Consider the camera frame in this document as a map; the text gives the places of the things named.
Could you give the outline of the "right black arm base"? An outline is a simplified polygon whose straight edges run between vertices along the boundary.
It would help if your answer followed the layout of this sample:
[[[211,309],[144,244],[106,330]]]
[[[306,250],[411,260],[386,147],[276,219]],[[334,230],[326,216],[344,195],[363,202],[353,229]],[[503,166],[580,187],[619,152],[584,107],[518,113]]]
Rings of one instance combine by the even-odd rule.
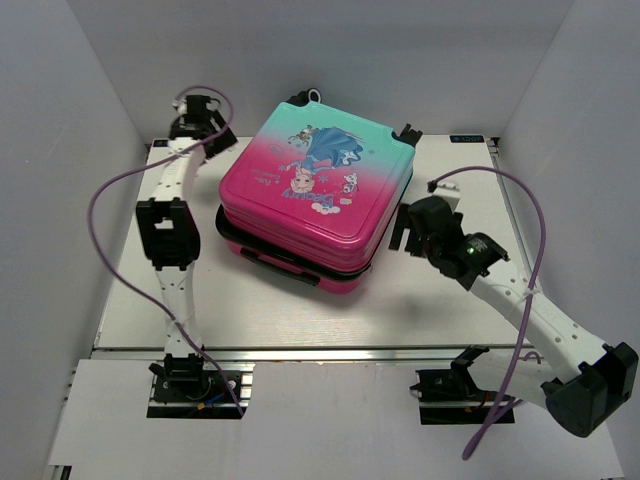
[[[471,367],[488,360],[495,349],[473,345],[454,358],[446,368],[422,368],[416,371],[416,383],[409,387],[418,400],[423,426],[480,426],[495,403],[498,384],[481,389],[471,375]]]

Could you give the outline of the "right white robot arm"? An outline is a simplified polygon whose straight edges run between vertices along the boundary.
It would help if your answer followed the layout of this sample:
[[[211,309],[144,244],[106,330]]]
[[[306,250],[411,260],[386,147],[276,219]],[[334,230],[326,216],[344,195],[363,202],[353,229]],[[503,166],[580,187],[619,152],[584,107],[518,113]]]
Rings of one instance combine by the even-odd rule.
[[[510,365],[514,355],[473,345],[446,370],[420,370],[411,387],[425,402],[478,400],[512,375],[508,397],[546,409],[566,431],[588,437],[632,395],[639,364],[625,342],[616,346],[582,328],[543,293],[529,288],[504,248],[484,233],[466,234],[462,214],[438,196],[403,204],[390,249],[425,258],[524,333],[542,361]]]

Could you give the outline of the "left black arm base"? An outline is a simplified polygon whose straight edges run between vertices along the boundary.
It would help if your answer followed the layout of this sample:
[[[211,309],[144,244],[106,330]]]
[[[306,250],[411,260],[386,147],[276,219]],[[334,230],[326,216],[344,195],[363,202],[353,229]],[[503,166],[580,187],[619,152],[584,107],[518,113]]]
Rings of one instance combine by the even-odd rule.
[[[149,370],[149,419],[239,420],[248,408],[247,372],[209,369],[194,353],[167,354]]]

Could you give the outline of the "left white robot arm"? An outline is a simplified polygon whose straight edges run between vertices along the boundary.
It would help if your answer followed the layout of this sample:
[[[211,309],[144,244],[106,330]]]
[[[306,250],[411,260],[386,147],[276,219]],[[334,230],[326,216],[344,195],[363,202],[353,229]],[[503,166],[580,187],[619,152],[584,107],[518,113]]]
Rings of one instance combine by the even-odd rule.
[[[237,144],[230,122],[220,112],[224,100],[214,91],[198,94],[195,88],[173,100],[177,117],[168,134],[169,160],[160,166],[159,182],[150,197],[136,204],[143,251],[168,311],[165,359],[178,365],[201,361],[193,294],[201,239],[189,199],[200,167]]]

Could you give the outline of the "pink hard-shell suitcase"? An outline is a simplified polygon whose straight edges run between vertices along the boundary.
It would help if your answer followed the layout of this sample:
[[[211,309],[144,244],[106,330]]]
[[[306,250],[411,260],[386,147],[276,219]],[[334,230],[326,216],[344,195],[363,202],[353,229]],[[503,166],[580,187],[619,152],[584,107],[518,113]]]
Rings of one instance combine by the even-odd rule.
[[[275,108],[223,176],[216,229],[254,264],[347,294],[372,267],[422,135],[303,90]]]

